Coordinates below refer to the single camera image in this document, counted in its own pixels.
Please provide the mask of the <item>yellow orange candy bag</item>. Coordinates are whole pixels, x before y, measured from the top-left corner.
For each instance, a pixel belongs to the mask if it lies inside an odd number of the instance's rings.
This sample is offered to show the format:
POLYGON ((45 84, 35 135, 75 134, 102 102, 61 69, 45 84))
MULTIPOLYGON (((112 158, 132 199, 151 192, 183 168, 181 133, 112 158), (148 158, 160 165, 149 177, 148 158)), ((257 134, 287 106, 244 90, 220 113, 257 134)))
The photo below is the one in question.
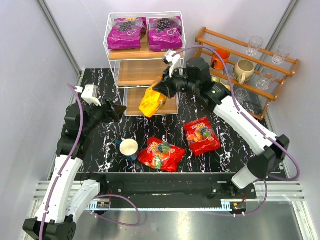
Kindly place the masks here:
POLYGON ((162 78, 159 76, 150 87, 145 90, 144 96, 140 102, 139 110, 144 116, 151 118, 155 115, 167 101, 167 96, 153 89, 162 78))

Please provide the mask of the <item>purple grape candy bag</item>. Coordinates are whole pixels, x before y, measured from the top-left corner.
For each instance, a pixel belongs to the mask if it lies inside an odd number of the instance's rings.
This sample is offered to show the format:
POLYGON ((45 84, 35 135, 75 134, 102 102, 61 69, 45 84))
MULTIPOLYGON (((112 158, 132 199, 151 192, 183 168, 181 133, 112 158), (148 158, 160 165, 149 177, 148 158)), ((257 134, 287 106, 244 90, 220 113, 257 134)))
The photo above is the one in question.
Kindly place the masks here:
POLYGON ((140 49, 146 33, 146 17, 117 18, 107 36, 107 47, 109 50, 140 49))

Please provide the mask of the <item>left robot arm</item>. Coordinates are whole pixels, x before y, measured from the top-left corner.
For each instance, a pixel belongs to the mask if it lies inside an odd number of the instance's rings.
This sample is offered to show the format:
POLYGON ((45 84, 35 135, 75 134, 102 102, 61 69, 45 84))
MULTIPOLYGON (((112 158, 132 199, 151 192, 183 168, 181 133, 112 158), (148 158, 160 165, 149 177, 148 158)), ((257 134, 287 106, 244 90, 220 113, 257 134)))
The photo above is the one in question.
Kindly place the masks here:
POLYGON ((102 123, 118 123, 126 106, 98 97, 99 87, 72 86, 76 102, 67 107, 64 125, 57 143, 54 170, 42 203, 33 218, 27 218, 23 231, 33 240, 72 240, 77 222, 85 210, 96 217, 108 209, 91 207, 96 198, 117 198, 104 174, 90 172, 80 189, 70 197, 72 185, 90 146, 89 135, 102 123))

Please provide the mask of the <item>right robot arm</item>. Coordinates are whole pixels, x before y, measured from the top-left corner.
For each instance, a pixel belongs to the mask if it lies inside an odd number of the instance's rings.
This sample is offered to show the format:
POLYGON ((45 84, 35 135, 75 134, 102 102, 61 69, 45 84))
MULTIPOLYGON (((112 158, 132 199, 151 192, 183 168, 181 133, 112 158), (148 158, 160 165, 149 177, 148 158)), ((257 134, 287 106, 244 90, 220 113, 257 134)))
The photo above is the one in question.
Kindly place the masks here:
POLYGON ((230 180, 234 190, 242 190, 258 180, 264 180, 284 160, 290 140, 265 129, 233 97, 223 84, 214 82, 210 66, 201 57, 178 67, 180 56, 165 56, 167 69, 162 74, 160 92, 167 97, 176 93, 191 93, 209 111, 227 122, 250 146, 255 158, 230 180))

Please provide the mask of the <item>red candy bag right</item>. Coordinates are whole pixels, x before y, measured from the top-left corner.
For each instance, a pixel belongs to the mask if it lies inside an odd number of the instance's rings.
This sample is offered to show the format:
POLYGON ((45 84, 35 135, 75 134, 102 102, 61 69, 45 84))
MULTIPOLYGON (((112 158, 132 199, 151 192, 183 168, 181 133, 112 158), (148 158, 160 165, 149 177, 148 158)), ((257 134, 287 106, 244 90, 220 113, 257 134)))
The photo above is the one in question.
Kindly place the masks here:
POLYGON ((221 143, 207 117, 202 117, 183 126, 190 150, 199 156, 216 151, 221 143))

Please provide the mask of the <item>red candy bag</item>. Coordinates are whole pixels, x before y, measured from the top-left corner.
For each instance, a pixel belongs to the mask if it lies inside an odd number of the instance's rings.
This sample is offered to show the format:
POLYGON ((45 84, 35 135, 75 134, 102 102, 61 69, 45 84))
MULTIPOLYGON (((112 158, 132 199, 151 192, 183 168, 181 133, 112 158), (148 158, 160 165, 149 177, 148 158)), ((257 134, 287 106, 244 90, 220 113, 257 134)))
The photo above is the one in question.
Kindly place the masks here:
POLYGON ((202 117, 183 126, 190 150, 199 156, 216 151, 221 143, 207 117, 202 117))
POLYGON ((151 169, 174 173, 185 153, 186 150, 180 147, 149 137, 147 147, 139 153, 138 161, 151 169))

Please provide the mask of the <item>red candy bag left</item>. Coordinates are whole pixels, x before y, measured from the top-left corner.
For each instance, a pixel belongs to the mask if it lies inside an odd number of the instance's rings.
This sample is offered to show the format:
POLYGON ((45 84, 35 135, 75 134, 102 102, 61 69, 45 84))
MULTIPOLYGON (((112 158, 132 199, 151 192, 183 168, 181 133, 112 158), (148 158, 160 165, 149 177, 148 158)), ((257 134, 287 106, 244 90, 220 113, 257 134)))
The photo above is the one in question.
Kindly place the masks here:
POLYGON ((180 147, 149 137, 147 147, 139 153, 138 161, 151 169, 174 173, 185 153, 186 150, 180 147))

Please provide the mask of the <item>light green mug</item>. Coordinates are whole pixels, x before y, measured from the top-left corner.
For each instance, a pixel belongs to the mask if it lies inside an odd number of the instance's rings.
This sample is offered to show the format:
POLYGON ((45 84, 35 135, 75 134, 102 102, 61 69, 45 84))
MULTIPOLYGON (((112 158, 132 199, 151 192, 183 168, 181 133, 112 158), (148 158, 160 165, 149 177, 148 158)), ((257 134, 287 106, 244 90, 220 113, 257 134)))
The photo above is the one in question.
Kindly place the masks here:
POLYGON ((211 80, 212 80, 212 82, 215 82, 215 83, 219 83, 220 82, 220 78, 217 77, 217 76, 212 76, 211 80))

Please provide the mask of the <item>blue paper cup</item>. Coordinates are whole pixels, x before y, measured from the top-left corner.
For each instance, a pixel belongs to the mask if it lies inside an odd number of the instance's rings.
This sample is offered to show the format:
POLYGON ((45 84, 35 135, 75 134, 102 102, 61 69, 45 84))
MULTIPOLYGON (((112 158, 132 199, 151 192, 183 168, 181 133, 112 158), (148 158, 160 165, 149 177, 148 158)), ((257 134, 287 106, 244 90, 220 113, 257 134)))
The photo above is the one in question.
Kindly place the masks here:
POLYGON ((132 162, 139 158, 138 143, 134 139, 117 140, 115 143, 127 161, 132 162))

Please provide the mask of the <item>orange mug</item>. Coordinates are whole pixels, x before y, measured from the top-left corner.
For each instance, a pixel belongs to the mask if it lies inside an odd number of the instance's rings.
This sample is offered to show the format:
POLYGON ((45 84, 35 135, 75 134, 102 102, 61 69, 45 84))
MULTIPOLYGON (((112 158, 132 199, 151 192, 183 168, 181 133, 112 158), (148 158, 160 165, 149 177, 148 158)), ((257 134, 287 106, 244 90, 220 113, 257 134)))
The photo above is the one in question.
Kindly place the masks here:
POLYGON ((219 71, 223 70, 225 68, 224 65, 228 62, 230 53, 219 48, 216 48, 214 51, 211 58, 211 68, 219 71))

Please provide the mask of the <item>pale yellow mug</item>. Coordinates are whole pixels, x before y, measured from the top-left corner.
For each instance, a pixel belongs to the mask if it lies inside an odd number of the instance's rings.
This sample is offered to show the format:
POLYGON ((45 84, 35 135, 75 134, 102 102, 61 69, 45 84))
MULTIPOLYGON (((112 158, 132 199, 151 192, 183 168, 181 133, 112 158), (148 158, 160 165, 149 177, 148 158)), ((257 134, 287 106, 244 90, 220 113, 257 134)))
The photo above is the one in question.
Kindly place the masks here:
POLYGON ((223 84, 229 91, 231 90, 231 86, 228 80, 221 78, 220 83, 223 84))

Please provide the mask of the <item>clear glass bottom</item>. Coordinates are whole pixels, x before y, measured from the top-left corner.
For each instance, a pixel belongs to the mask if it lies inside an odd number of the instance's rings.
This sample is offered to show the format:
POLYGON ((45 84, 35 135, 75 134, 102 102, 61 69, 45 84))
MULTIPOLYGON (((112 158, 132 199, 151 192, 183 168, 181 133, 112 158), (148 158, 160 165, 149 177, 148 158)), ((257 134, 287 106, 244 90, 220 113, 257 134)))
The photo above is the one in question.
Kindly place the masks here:
POLYGON ((238 88, 235 91, 235 98, 240 105, 244 103, 244 101, 247 99, 248 96, 249 96, 248 92, 243 88, 238 88))

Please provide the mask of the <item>clear glass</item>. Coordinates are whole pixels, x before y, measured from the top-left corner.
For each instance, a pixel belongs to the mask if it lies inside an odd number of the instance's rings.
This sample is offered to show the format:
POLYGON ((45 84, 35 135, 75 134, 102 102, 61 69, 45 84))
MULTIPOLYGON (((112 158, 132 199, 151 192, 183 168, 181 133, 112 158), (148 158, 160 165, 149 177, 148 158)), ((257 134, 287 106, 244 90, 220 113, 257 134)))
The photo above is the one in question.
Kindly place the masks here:
POLYGON ((263 43, 264 40, 260 36, 252 36, 248 41, 246 54, 249 56, 255 56, 259 52, 263 43))
POLYGON ((248 92, 243 88, 238 88, 235 91, 235 98, 240 105, 244 103, 244 101, 247 99, 248 96, 249 96, 248 92))
POLYGON ((260 75, 255 86, 259 90, 265 91, 271 86, 273 82, 276 81, 278 76, 279 76, 279 73, 276 70, 268 67, 263 67, 260 70, 260 75))
POLYGON ((285 61, 285 59, 291 54, 292 50, 293 49, 291 46, 286 44, 280 44, 277 47, 271 61, 275 65, 281 65, 285 61))

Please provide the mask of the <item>beige large mug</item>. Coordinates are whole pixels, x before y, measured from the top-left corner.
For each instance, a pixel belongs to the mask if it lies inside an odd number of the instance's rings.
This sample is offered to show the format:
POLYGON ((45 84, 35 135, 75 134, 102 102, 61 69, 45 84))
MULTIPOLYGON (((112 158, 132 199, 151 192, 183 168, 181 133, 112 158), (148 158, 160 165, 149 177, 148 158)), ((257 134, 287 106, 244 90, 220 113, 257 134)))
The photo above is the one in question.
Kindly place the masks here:
POLYGON ((255 66, 249 60, 240 60, 233 68, 233 77, 240 84, 244 84, 255 73, 255 66))

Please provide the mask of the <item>wooden cup rack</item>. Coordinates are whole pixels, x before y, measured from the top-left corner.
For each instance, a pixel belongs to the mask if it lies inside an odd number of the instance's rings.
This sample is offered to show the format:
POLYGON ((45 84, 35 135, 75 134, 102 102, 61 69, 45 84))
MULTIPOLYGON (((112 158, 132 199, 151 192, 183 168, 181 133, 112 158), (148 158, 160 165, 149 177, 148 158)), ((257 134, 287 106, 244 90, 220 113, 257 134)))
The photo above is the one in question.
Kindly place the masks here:
POLYGON ((203 27, 195 37, 199 49, 194 54, 210 56, 210 73, 213 77, 227 81, 231 86, 249 93, 248 112, 262 120, 272 101, 276 101, 286 80, 297 72, 300 61, 287 57, 282 65, 266 60, 273 58, 274 52, 260 48, 256 55, 248 55, 247 42, 214 32, 203 27))

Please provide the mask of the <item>clear glass top left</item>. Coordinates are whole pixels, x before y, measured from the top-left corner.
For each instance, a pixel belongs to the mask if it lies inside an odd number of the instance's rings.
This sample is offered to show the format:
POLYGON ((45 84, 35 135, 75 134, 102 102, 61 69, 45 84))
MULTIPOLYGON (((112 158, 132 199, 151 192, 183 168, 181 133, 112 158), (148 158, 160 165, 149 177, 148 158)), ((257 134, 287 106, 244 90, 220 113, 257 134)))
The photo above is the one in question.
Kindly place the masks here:
POLYGON ((255 56, 259 52, 263 43, 264 40, 260 36, 252 36, 248 41, 246 54, 249 56, 255 56))

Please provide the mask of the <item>clear glass middle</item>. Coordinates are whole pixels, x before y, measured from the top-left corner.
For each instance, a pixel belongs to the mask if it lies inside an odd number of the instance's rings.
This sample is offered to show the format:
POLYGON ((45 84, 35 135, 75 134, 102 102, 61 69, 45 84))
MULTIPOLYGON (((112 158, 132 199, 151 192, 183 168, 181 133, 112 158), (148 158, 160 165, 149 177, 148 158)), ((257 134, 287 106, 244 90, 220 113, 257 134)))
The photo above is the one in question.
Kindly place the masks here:
POLYGON ((276 70, 268 67, 263 67, 260 70, 260 75, 255 86, 259 90, 265 91, 271 86, 273 82, 276 81, 278 76, 279 76, 279 73, 276 70))

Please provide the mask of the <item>clear glass top right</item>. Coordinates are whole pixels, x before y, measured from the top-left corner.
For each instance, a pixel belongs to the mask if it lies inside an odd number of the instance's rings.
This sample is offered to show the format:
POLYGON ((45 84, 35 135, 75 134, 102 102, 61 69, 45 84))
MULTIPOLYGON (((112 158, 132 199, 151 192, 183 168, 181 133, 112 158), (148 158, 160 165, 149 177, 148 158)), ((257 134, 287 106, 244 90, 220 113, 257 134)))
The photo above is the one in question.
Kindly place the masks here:
POLYGON ((285 59, 291 54, 292 50, 293 49, 291 46, 286 44, 280 44, 277 47, 271 61, 275 65, 281 65, 285 61, 285 59))

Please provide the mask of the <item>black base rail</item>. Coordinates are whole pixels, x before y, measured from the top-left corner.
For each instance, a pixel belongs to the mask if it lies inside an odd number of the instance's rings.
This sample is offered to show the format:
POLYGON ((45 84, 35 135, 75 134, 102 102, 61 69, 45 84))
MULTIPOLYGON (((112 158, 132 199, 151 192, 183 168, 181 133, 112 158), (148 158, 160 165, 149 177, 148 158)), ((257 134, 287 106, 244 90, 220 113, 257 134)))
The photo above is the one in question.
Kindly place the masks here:
POLYGON ((237 190, 231 173, 106 173, 109 193, 132 201, 140 211, 225 210, 231 202, 255 200, 253 184, 237 190))

